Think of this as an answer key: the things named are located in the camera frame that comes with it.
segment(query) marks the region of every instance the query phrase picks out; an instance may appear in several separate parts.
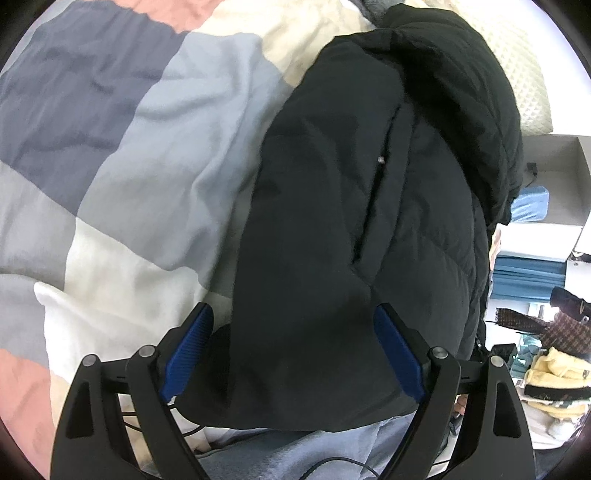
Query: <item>blue gripper pad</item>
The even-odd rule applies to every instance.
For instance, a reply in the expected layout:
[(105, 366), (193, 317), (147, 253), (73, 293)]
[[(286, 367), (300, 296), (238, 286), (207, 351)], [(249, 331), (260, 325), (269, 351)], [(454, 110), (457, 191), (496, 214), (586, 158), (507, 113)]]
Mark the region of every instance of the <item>blue gripper pad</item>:
[(375, 309), (374, 331), (402, 390), (417, 403), (421, 403), (427, 394), (423, 384), (423, 366), (413, 354), (383, 305), (379, 305)]
[(191, 312), (185, 323), (178, 329), (171, 329), (164, 337), (174, 338), (178, 334), (175, 330), (185, 329), (186, 332), (178, 342), (178, 346), (167, 358), (164, 366), (164, 379), (160, 389), (160, 396), (168, 403), (175, 395), (183, 393), (195, 365), (199, 363), (213, 331), (213, 310), (206, 303), (200, 303)]

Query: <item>black puffer jacket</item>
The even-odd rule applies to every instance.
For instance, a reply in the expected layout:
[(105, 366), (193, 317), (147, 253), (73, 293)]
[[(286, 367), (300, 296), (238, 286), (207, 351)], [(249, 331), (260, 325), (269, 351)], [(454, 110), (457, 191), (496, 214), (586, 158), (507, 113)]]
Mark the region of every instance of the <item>black puffer jacket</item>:
[(390, 302), (472, 351), (489, 239), (522, 175), (511, 85), (457, 15), (399, 5), (335, 38), (272, 123), (231, 331), (177, 400), (206, 425), (343, 430), (415, 408), (375, 337)]

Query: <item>jacket pocket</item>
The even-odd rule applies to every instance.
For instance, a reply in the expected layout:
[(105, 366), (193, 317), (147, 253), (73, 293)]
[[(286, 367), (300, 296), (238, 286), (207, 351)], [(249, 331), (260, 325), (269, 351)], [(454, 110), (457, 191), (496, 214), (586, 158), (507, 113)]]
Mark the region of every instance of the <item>jacket pocket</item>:
[(376, 173), (361, 236), (352, 252), (352, 269), (371, 285), (378, 274), (396, 230), (408, 166), (414, 123), (413, 109), (403, 104), (392, 119)]

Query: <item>jacket hood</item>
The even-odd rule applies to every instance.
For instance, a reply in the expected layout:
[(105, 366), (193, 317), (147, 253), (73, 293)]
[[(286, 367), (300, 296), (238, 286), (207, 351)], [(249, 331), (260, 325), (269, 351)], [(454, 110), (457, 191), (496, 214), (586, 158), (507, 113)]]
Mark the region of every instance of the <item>jacket hood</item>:
[[(457, 14), (440, 9), (396, 5), (381, 26), (389, 35), (378, 29), (376, 39), (387, 38), (384, 53), (402, 66), (406, 91), (460, 161), (487, 229), (509, 223), (523, 180), (520, 116), (486, 41)], [(372, 43), (379, 56), (369, 36), (358, 39), (362, 47)]]

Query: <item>white pillow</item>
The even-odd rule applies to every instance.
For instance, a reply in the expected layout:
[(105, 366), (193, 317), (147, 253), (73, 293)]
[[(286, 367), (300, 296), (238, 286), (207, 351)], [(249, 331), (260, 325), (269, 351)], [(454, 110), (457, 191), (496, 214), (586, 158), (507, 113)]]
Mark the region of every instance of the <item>white pillow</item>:
[(512, 15), (511, 0), (407, 0), (406, 4), (452, 10), (488, 43), (513, 87), (524, 135), (553, 130), (544, 75), (528, 33)]

